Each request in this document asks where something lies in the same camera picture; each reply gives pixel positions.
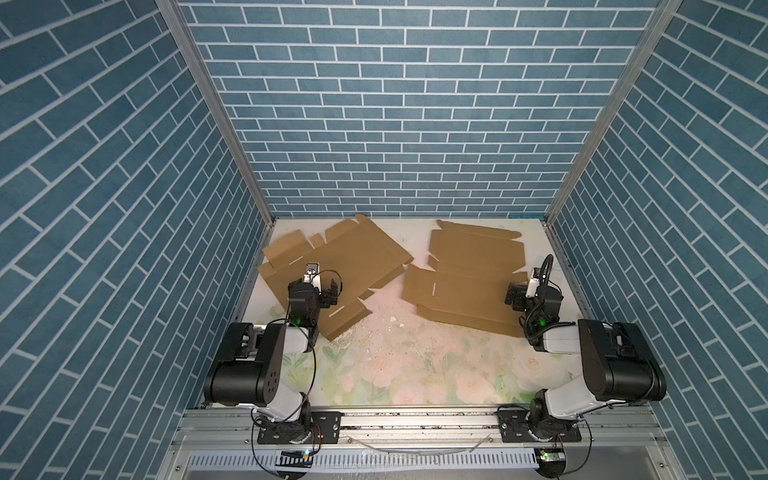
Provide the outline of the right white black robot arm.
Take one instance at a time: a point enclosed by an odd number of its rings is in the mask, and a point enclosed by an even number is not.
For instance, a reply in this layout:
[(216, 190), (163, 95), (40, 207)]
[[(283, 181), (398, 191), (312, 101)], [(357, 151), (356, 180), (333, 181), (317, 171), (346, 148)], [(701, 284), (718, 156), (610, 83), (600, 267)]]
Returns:
[(561, 291), (537, 279), (511, 284), (505, 303), (521, 313), (524, 338), (537, 352), (577, 355), (581, 372), (562, 386), (542, 389), (530, 402), (526, 424), (544, 441), (571, 431), (579, 418), (602, 408), (665, 398), (667, 382), (637, 325), (579, 319), (562, 321)]

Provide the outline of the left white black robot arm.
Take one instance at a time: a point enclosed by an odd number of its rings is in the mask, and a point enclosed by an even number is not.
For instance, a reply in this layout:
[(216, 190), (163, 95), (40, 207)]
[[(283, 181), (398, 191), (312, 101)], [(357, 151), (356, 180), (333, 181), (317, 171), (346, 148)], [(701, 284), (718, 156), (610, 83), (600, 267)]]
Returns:
[(288, 285), (284, 317), (263, 326), (228, 326), (204, 381), (207, 403), (251, 407), (259, 426), (310, 429), (309, 393), (284, 385), (281, 369), (287, 353), (315, 353), (320, 313), (335, 306), (343, 291), (340, 279), (324, 289), (320, 277), (309, 273)]

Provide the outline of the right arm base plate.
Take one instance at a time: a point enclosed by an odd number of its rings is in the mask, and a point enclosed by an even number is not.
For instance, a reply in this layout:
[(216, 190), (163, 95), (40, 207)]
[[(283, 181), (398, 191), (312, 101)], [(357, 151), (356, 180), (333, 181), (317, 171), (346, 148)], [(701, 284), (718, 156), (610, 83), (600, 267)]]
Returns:
[(517, 405), (502, 405), (495, 414), (504, 443), (582, 441), (576, 421), (554, 419), (547, 415), (541, 417), (537, 412), (531, 413)]

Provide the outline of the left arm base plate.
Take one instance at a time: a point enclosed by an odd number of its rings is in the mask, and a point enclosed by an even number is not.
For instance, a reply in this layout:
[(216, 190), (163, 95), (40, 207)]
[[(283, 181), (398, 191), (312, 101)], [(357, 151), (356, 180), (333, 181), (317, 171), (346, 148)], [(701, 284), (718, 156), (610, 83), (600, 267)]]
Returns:
[(303, 410), (297, 420), (271, 421), (256, 417), (255, 431), (260, 445), (337, 444), (342, 414), (330, 410)]

